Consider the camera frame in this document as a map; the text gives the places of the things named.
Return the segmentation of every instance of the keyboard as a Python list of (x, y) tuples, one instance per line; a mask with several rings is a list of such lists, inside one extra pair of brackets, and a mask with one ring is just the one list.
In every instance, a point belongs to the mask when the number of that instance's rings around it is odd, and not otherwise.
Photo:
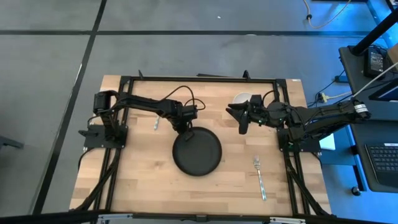
[(398, 143), (366, 144), (377, 181), (398, 187)]

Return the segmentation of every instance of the fork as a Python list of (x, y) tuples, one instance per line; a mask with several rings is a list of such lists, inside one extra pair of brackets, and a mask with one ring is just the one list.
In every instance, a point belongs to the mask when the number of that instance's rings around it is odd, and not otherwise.
[(262, 200), (267, 200), (266, 190), (264, 189), (264, 184), (262, 183), (262, 178), (261, 178), (261, 173), (260, 173), (259, 156), (254, 156), (254, 167), (257, 169), (257, 174), (259, 175)]

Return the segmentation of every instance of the wooden table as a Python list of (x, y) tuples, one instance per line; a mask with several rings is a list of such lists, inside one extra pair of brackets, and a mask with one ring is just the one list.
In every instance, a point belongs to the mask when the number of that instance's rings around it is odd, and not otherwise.
[[(118, 90), (121, 76), (105, 75), (101, 91)], [(290, 104), (306, 106), (300, 80), (286, 80)], [(129, 110), (129, 133), (123, 149), (112, 211), (144, 213), (186, 213), (209, 215), (292, 215), (283, 155), (279, 151), (276, 130), (250, 124), (246, 135), (238, 133), (238, 123), (225, 111), (227, 104), (241, 92), (264, 94), (272, 90), (264, 83), (157, 82), (135, 81), (132, 94), (161, 99), (180, 85), (188, 85), (195, 98), (206, 103), (198, 112), (194, 126), (212, 130), (221, 141), (223, 156), (219, 166), (203, 177), (184, 174), (174, 164), (172, 145), (177, 133), (161, 119), (155, 131), (156, 114)], [(186, 102), (188, 90), (175, 92), (170, 99)], [(265, 105), (274, 96), (268, 95)], [(82, 160), (70, 208), (82, 203), (96, 185), (104, 149), (94, 149)], [(267, 192), (262, 201), (253, 156), (259, 155), (261, 174)], [(301, 153), (305, 183), (324, 210), (330, 212), (319, 161), (310, 153)], [(297, 186), (298, 209), (302, 203)], [(103, 198), (108, 190), (104, 188)], [(100, 208), (104, 208), (102, 199)]]

